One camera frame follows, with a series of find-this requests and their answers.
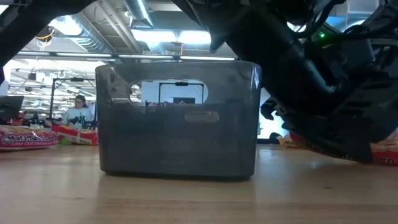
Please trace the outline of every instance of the wooden table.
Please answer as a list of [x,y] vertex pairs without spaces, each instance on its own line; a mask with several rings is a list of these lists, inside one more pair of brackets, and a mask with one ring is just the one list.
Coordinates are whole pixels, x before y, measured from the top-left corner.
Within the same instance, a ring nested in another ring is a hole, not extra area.
[[0,224],[398,223],[398,168],[259,147],[245,182],[112,177],[89,146],[0,154]]

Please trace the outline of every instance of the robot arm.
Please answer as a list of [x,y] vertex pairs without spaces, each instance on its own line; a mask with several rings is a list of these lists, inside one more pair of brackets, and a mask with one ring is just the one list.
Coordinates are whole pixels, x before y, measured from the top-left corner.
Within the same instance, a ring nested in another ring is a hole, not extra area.
[[[371,162],[369,143],[398,127],[397,9],[381,5],[360,26],[314,39],[345,0],[173,0],[211,34],[210,50],[227,43],[262,67],[271,94],[262,113],[327,154]],[[306,25],[294,32],[287,22]]]

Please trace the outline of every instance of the woman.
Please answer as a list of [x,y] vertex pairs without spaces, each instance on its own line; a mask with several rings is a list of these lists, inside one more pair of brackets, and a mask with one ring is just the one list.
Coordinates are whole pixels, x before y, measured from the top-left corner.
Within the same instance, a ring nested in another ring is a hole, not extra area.
[[53,124],[68,125],[74,129],[81,129],[85,122],[92,121],[92,115],[86,104],[86,98],[78,95],[75,98],[75,107],[70,108],[63,116],[61,121],[53,121]]

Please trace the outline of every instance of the translucent gray plastic box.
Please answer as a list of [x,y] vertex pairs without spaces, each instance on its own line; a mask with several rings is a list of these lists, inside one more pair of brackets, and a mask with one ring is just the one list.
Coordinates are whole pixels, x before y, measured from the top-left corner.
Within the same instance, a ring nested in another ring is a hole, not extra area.
[[249,177],[260,66],[165,62],[96,69],[101,170]]

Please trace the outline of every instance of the ceiling light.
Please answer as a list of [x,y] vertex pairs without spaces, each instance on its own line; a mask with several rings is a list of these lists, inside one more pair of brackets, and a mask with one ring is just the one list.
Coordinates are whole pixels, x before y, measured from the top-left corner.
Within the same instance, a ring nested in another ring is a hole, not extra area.
[[72,93],[79,93],[80,92],[80,90],[79,89],[77,89],[77,88],[67,88],[67,91],[71,91]]
[[68,87],[68,86],[69,86],[68,84],[63,83],[63,82],[61,82],[61,81],[55,81],[55,83],[56,83],[56,84],[59,84],[59,85],[61,85],[61,86],[65,86],[65,87]]
[[210,44],[211,37],[206,31],[183,31],[178,41],[184,44]]
[[81,26],[71,16],[60,16],[51,21],[49,25],[57,28],[65,35],[79,35],[83,32]]
[[200,56],[180,56],[180,59],[182,60],[235,60],[235,58],[231,57],[200,57]]
[[96,97],[96,96],[85,96],[85,98],[86,98],[86,100],[88,100],[88,101],[95,101],[95,100],[97,100],[97,97]]
[[[8,94],[8,96],[24,96],[28,98],[41,98],[41,99],[51,99],[50,95],[35,95],[35,94],[30,94],[30,95],[25,95],[25,94]],[[54,96],[54,98],[57,99],[63,99],[63,98],[68,98],[68,97],[74,97],[74,96]]]
[[144,42],[175,42],[174,32],[163,30],[131,30],[134,38]]
[[24,56],[50,56],[50,53],[48,52],[29,52],[29,51],[20,51],[18,52],[18,55],[24,55]]
[[27,107],[22,107],[22,109],[25,109],[25,110],[36,110],[36,107],[31,107],[31,106],[27,106]]
[[119,55],[119,58],[173,59],[173,56],[169,56],[169,55]]
[[84,90],[80,90],[80,93],[85,93],[85,94],[90,95],[90,96],[95,96],[95,94],[89,93],[89,92],[84,91]]
[[111,54],[88,54],[88,53],[56,53],[61,57],[112,57]]

